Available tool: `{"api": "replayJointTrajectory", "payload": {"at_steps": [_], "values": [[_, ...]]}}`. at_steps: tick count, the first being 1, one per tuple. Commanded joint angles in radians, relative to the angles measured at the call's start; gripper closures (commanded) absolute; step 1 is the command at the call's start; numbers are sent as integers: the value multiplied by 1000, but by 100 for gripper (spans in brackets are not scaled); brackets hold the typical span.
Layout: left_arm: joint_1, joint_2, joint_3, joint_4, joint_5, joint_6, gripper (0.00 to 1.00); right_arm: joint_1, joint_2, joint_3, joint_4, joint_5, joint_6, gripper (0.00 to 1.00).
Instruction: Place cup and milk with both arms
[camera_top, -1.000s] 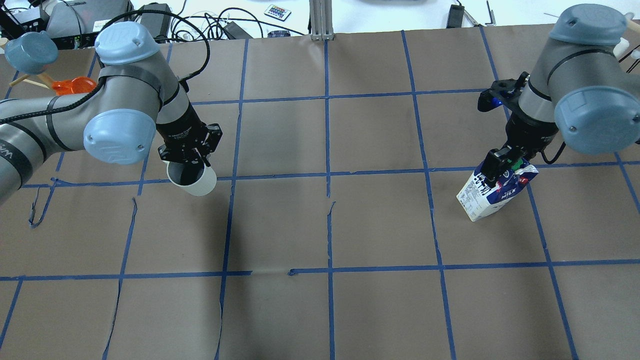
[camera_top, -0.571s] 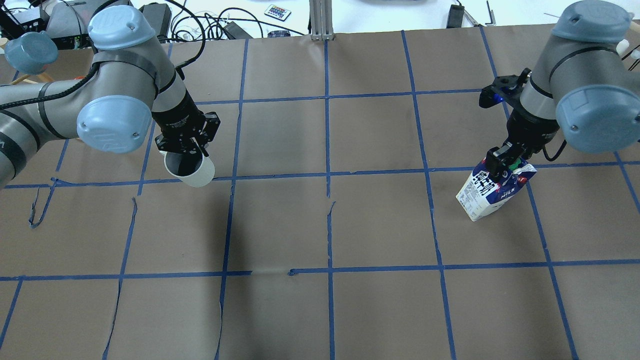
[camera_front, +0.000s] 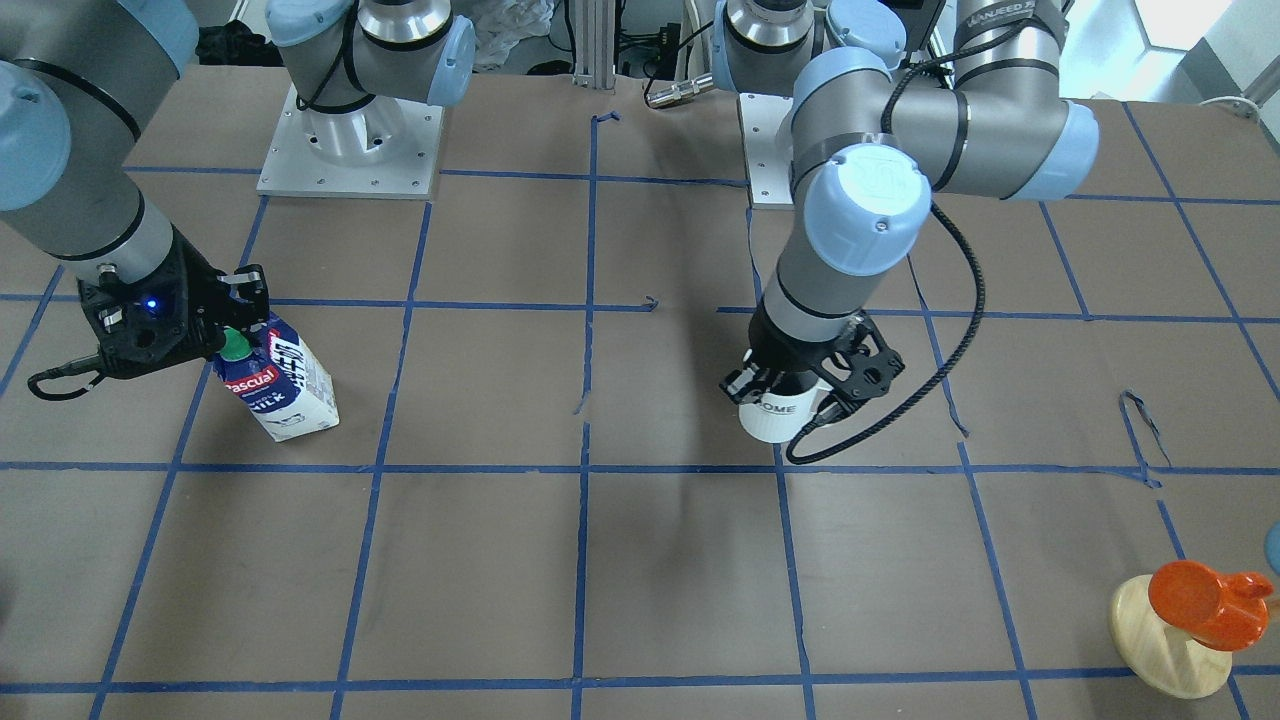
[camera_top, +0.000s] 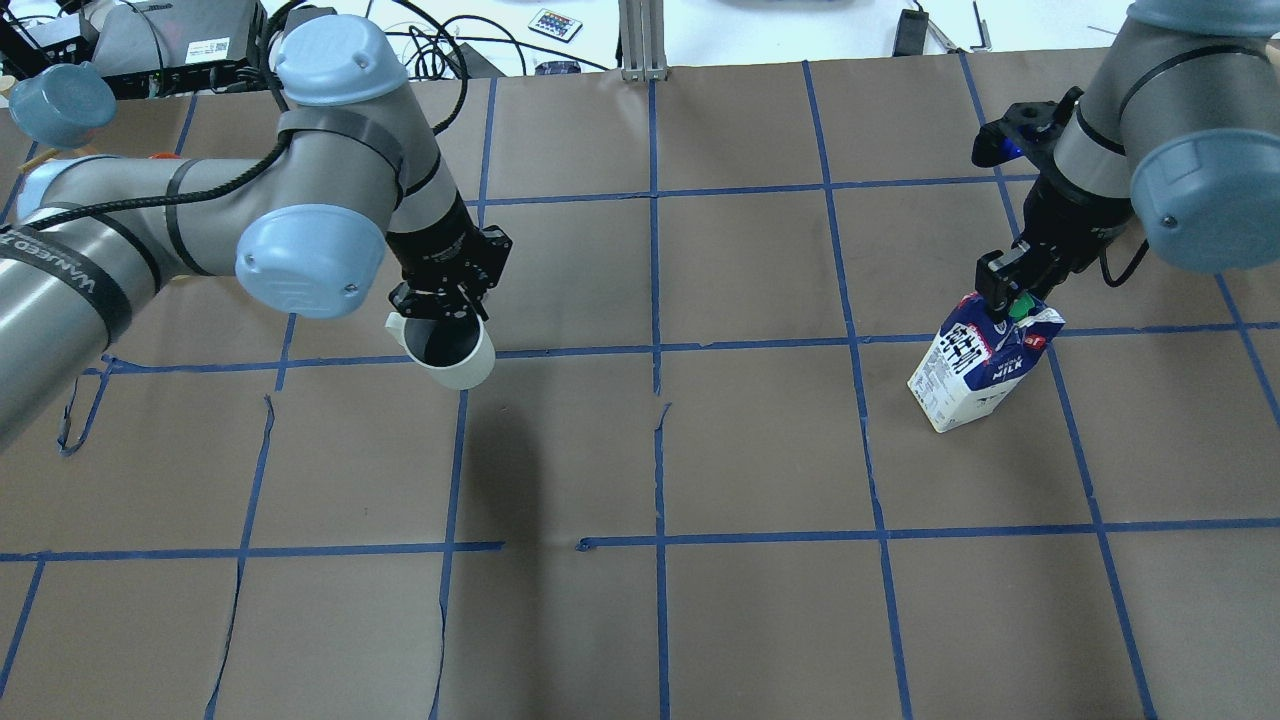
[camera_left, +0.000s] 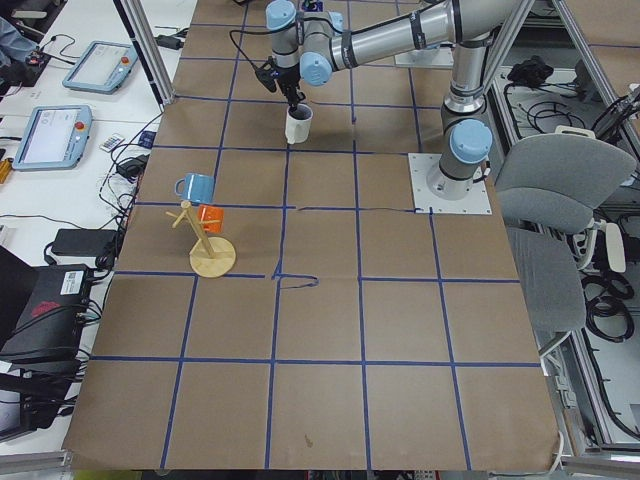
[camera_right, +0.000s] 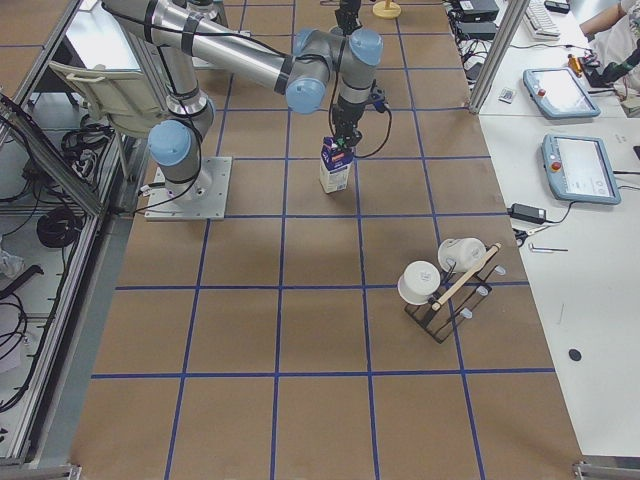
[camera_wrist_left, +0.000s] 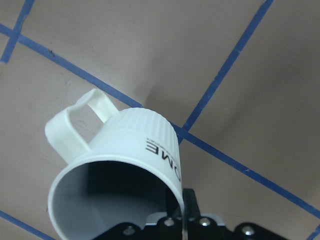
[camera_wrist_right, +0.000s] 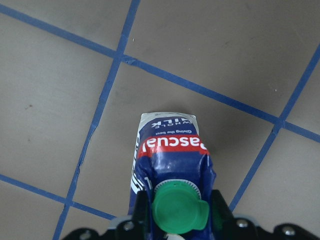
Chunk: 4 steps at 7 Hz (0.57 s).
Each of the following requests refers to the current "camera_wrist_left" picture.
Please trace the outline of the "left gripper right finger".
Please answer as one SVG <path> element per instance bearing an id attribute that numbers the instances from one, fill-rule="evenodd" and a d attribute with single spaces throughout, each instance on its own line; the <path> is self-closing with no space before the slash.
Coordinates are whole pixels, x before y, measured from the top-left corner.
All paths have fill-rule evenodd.
<path id="1" fill-rule="evenodd" d="M 182 191 L 184 202 L 184 221 L 194 222 L 200 216 L 200 209 L 195 191 L 192 188 L 184 188 Z"/>

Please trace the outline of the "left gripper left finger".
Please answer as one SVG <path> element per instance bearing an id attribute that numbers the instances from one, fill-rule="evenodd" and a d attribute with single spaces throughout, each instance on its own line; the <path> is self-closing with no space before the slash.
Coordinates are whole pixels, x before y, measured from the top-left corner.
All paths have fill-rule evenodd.
<path id="1" fill-rule="evenodd" d="M 157 176 L 124 162 L 88 167 L 90 204 L 107 220 L 145 220 L 157 212 L 175 214 L 175 196 Z"/>

